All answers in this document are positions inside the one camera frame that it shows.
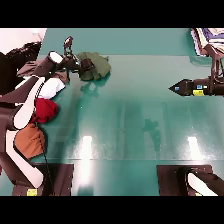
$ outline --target olive green cloth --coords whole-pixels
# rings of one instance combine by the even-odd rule
[[[108,57],[104,58],[100,56],[97,52],[81,52],[76,56],[79,58],[79,60],[89,58],[94,64],[94,68],[91,68],[89,71],[85,71],[80,74],[80,79],[83,81],[88,81],[92,79],[98,80],[102,77],[105,77],[110,72],[111,66],[108,63]]]

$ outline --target yellow sticker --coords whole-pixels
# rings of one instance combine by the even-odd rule
[[[193,90],[193,94],[195,96],[204,96],[204,91],[203,90]]]
[[[37,196],[37,189],[28,189],[27,196]]]

